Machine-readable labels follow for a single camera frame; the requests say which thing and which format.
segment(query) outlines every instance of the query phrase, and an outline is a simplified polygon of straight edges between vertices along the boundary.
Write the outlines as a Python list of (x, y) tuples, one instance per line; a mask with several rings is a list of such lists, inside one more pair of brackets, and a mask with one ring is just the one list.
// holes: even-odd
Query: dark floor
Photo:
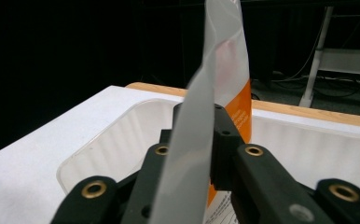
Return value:
[[(262, 101), (298, 105), (307, 81), (307, 77), (272, 81), (268, 88), (258, 80), (253, 80), (252, 92)], [(319, 72), (311, 108), (360, 115), (360, 76)]]

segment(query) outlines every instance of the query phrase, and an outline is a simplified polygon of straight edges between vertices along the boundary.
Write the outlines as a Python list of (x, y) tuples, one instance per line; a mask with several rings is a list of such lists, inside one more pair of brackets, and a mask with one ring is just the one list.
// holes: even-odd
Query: metal stand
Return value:
[(328, 30), (329, 22), (331, 20), (333, 9), (334, 9), (333, 7), (326, 8), (322, 32), (320, 33), (319, 42), (317, 43), (317, 48), (314, 52), (312, 68), (308, 78), (308, 84), (306, 86), (306, 90), (304, 94), (302, 95), (301, 101), (299, 102), (299, 106), (311, 107), (312, 99), (313, 99), (313, 85), (316, 79), (317, 71), (319, 70), (320, 61), (322, 59), (323, 45), (325, 44), (325, 36)]

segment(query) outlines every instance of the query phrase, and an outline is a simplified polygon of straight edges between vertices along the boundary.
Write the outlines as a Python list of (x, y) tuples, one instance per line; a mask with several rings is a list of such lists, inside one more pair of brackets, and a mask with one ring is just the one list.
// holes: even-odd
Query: cable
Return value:
[(286, 82), (286, 81), (292, 81), (292, 80), (300, 80), (300, 79), (303, 79), (303, 78), (304, 78), (304, 77), (301, 77), (301, 78), (294, 78), (294, 77), (298, 76), (298, 75), (303, 71), (303, 69), (304, 69), (305, 66), (308, 64), (309, 60), (311, 59), (311, 56), (313, 55), (313, 53), (314, 53), (314, 51), (315, 51), (315, 49), (316, 49), (316, 46), (317, 46), (317, 42), (318, 42), (318, 40), (319, 40), (320, 33), (322, 33), (325, 13), (323, 13), (322, 25), (320, 26), (319, 32), (317, 33), (316, 39), (314, 40), (314, 43), (313, 43), (313, 47), (312, 47), (311, 53), (309, 54), (308, 59), (306, 60), (306, 62), (305, 62), (305, 63), (302, 65), (302, 67), (296, 72), (295, 75), (293, 75), (293, 76), (291, 76), (291, 77), (288, 77), (288, 78), (285, 78), (285, 79), (281, 79), (281, 80), (273, 80), (272, 82)]
[(299, 86), (296, 86), (296, 87), (289, 87), (289, 86), (285, 86), (279, 82), (274, 82), (275, 85), (279, 86), (279, 87), (282, 87), (282, 88), (285, 88), (285, 89), (291, 89), (291, 90), (299, 90), (299, 89), (303, 89), (305, 88), (306, 84), (302, 84), (302, 83), (299, 83)]
[(252, 99), (253, 100), (260, 100), (259, 97), (254, 93), (252, 93)]
[(355, 31), (358, 29), (359, 26), (360, 26), (360, 20), (359, 20), (358, 23), (355, 25), (352, 33), (348, 36), (348, 38), (347, 38), (347, 39), (345, 40), (345, 42), (342, 44), (342, 47), (341, 47), (342, 49), (344, 49), (345, 46), (348, 44), (348, 42), (352, 39)]

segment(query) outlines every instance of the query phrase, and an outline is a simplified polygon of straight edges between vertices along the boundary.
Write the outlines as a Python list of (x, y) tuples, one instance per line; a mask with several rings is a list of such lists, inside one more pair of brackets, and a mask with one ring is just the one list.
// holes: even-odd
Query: black plastic part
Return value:
[(242, 145), (233, 158), (233, 201), (237, 217), (247, 220), (249, 212), (240, 202), (256, 205), (255, 223), (333, 223), (303, 187), (264, 147)]
[(314, 200), (336, 223), (360, 223), (360, 188), (340, 180), (319, 181)]
[[(104, 193), (94, 198), (83, 196), (83, 189), (90, 183), (101, 181), (105, 185)], [(95, 186), (90, 191), (100, 190)], [(92, 176), (79, 182), (66, 196), (57, 210), (51, 224), (104, 224), (113, 223), (119, 209), (118, 185), (105, 176)]]
[(231, 190), (232, 157), (243, 144), (238, 129), (226, 109), (215, 105), (215, 132), (212, 146), (211, 181), (216, 190)]
[(122, 224), (147, 223), (167, 150), (167, 144), (156, 144), (147, 151), (122, 217)]
[(171, 140), (171, 133), (171, 129), (162, 129), (160, 131), (159, 142), (169, 144), (169, 141)]

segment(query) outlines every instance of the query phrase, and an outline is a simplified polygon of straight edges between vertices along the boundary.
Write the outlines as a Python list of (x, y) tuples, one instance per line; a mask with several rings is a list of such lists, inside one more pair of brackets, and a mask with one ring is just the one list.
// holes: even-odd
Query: orange label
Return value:
[(245, 143), (252, 136), (252, 100), (250, 79), (235, 98), (226, 106), (227, 113), (238, 129)]

